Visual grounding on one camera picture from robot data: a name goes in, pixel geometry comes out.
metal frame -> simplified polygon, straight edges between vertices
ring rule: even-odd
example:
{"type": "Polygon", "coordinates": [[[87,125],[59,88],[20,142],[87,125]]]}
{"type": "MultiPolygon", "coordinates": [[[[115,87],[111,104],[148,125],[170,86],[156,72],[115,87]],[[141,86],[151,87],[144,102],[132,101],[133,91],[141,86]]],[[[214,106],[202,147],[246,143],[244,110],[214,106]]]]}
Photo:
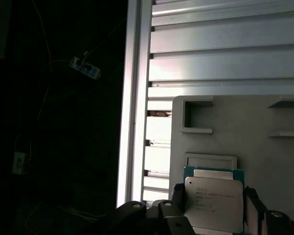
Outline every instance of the metal frame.
{"type": "Polygon", "coordinates": [[[152,158],[170,149],[172,118],[147,117],[147,110],[172,110],[179,95],[294,94],[294,0],[128,3],[117,206],[142,201],[149,149],[157,152],[152,158]],[[273,27],[274,39],[266,34],[273,27]],[[236,34],[228,44],[221,28],[236,34]]]}
{"type": "Polygon", "coordinates": [[[130,201],[140,0],[129,0],[126,26],[125,65],[122,98],[117,207],[130,201]]]}
{"type": "Polygon", "coordinates": [[[151,11],[152,0],[128,1],[117,207],[143,198],[151,11]]]}

screw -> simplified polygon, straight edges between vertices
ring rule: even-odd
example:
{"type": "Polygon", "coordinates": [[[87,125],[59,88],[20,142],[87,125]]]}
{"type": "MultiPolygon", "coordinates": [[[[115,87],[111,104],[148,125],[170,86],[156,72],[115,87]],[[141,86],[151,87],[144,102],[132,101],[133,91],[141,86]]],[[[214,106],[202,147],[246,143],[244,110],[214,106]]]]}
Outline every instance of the screw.
{"type": "Polygon", "coordinates": [[[282,217],[282,214],[277,211],[271,212],[271,214],[275,217],[282,217]]]}

dark background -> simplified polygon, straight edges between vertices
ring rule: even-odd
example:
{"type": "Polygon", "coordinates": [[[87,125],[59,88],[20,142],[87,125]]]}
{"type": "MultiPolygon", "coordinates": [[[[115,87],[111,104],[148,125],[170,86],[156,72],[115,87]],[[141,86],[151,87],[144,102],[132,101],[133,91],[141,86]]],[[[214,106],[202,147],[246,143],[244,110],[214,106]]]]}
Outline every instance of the dark background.
{"type": "Polygon", "coordinates": [[[95,81],[63,61],[50,73],[32,0],[12,1],[0,66],[0,234],[26,234],[39,203],[28,220],[36,234],[76,234],[89,222],[58,205],[93,214],[116,206],[127,1],[35,3],[52,60],[81,57],[106,39],[86,60],[102,76],[95,81]],[[15,150],[31,151],[24,175],[11,173],[15,150]]]}

cable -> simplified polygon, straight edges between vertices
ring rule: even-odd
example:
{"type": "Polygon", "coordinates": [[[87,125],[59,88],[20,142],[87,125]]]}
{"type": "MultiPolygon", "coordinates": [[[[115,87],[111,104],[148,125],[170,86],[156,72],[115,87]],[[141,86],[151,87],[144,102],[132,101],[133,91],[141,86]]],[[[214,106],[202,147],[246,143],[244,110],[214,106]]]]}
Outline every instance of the cable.
{"type": "Polygon", "coordinates": [[[37,210],[37,208],[41,205],[41,202],[38,203],[35,208],[31,211],[31,213],[29,213],[28,217],[25,220],[25,227],[27,230],[31,231],[34,235],[37,235],[37,233],[35,233],[29,226],[28,226],[28,221],[30,219],[30,217],[33,215],[33,213],[37,210]]]}
{"type": "Polygon", "coordinates": [[[44,65],[41,69],[40,72],[42,72],[44,70],[45,67],[47,67],[50,63],[53,64],[54,62],[71,62],[71,60],[52,60],[51,62],[49,62],[48,64],[44,65]]]}
{"type": "Polygon", "coordinates": [[[40,25],[41,25],[41,28],[43,30],[43,34],[44,34],[44,37],[45,37],[45,41],[46,41],[46,47],[47,47],[47,51],[48,51],[48,56],[49,56],[49,69],[50,69],[50,72],[52,71],[52,65],[51,65],[51,53],[50,53],[50,48],[49,48],[49,44],[48,44],[48,41],[47,41],[47,37],[46,37],[46,31],[45,31],[45,27],[44,27],[44,24],[43,24],[43,18],[41,17],[40,15],[40,12],[36,6],[36,3],[34,0],[32,0],[33,2],[33,5],[35,7],[35,10],[37,12],[37,15],[39,17],[39,20],[40,20],[40,25]]]}
{"type": "MultiPolygon", "coordinates": [[[[44,34],[44,37],[45,37],[46,48],[47,48],[48,56],[49,56],[49,70],[50,70],[50,72],[52,72],[51,53],[50,53],[50,48],[49,48],[48,40],[47,40],[47,37],[46,37],[46,31],[45,31],[45,27],[44,27],[44,24],[43,24],[43,19],[42,19],[40,13],[39,13],[39,10],[38,10],[38,8],[37,8],[37,6],[36,6],[35,1],[32,0],[32,2],[33,2],[33,5],[34,5],[34,7],[35,7],[35,10],[36,10],[36,12],[37,12],[37,15],[38,15],[38,17],[39,17],[39,19],[40,19],[40,24],[41,24],[41,28],[42,28],[42,31],[43,31],[43,34],[44,34]]],[[[46,97],[47,97],[47,94],[48,94],[48,92],[49,92],[49,87],[50,87],[50,82],[48,83],[47,90],[46,90],[46,93],[45,93],[45,96],[44,96],[44,100],[43,100],[43,102],[42,102],[42,104],[41,104],[41,108],[40,108],[40,110],[39,110],[39,112],[38,112],[38,115],[37,115],[37,119],[36,119],[37,122],[38,122],[38,120],[39,120],[40,113],[41,113],[41,111],[42,111],[42,109],[43,109],[43,106],[44,106],[44,104],[45,104],[46,97]]]]}
{"type": "Polygon", "coordinates": [[[39,117],[40,117],[40,113],[41,113],[41,111],[43,110],[43,106],[44,106],[44,104],[45,104],[46,97],[47,97],[48,92],[49,92],[49,88],[50,88],[50,82],[48,83],[47,90],[46,90],[46,93],[45,93],[45,96],[44,96],[44,99],[43,99],[43,103],[42,103],[42,105],[41,105],[41,108],[40,108],[40,110],[39,110],[39,112],[38,112],[36,122],[38,122],[39,117]]]}
{"type": "Polygon", "coordinates": [[[106,216],[107,214],[101,214],[101,215],[93,215],[93,214],[90,214],[90,213],[87,213],[87,212],[84,212],[84,211],[79,211],[79,210],[77,210],[77,209],[75,209],[75,208],[73,208],[73,207],[71,207],[71,206],[68,206],[68,208],[70,208],[72,211],[75,211],[75,212],[79,212],[79,213],[83,213],[83,214],[87,214],[87,215],[91,215],[91,216],[93,216],[93,217],[104,217],[104,216],[106,216]]]}
{"type": "Polygon", "coordinates": [[[81,218],[83,218],[83,219],[86,219],[86,220],[88,220],[88,221],[90,221],[90,222],[95,222],[95,221],[97,221],[97,219],[94,219],[94,218],[91,218],[91,217],[83,216],[83,215],[81,215],[80,213],[76,213],[76,212],[73,212],[73,211],[67,210],[67,209],[63,208],[62,206],[58,206],[58,207],[59,207],[60,209],[64,210],[65,212],[68,212],[68,213],[70,213],[70,214],[74,214],[74,215],[79,216],[79,217],[81,217],[81,218]]]}
{"type": "Polygon", "coordinates": [[[85,62],[85,60],[86,60],[86,58],[91,54],[91,53],[93,53],[95,50],[97,50],[105,41],[107,41],[108,40],[108,38],[117,30],[117,28],[119,28],[119,26],[124,22],[126,20],[126,17],[125,18],[123,18],[123,20],[121,20],[120,21],[120,23],[118,23],[118,25],[108,34],[108,36],[107,36],[107,38],[106,39],[103,39],[102,41],[101,41],[101,43],[98,45],[98,46],[96,46],[93,50],[91,50],[90,52],[88,52],[85,56],[84,56],[84,58],[82,59],[82,61],[81,61],[81,65],[83,65],[84,64],[84,62],[85,62]]]}
{"type": "MultiPolygon", "coordinates": [[[[21,114],[21,101],[22,101],[22,97],[23,97],[23,94],[21,95],[20,97],[20,101],[19,101],[19,123],[20,123],[20,131],[21,131],[21,128],[22,128],[22,114],[21,114]]],[[[17,147],[17,142],[19,140],[19,137],[20,137],[21,133],[19,132],[15,138],[15,141],[14,141],[14,152],[16,152],[16,147],[17,147]]]]}

black mechanical arm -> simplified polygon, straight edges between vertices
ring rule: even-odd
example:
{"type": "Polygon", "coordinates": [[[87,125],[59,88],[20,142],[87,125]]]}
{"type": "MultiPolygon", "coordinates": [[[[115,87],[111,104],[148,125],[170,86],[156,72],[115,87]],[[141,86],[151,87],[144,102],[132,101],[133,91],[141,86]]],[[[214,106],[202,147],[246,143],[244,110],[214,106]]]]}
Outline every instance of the black mechanical arm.
{"type": "MultiPolygon", "coordinates": [[[[250,234],[294,235],[294,221],[287,215],[268,210],[253,188],[246,187],[244,194],[244,218],[250,234]]],[[[177,184],[171,200],[156,201],[149,209],[141,202],[127,202],[81,235],[195,235],[183,215],[184,203],[185,186],[177,184]]]]}

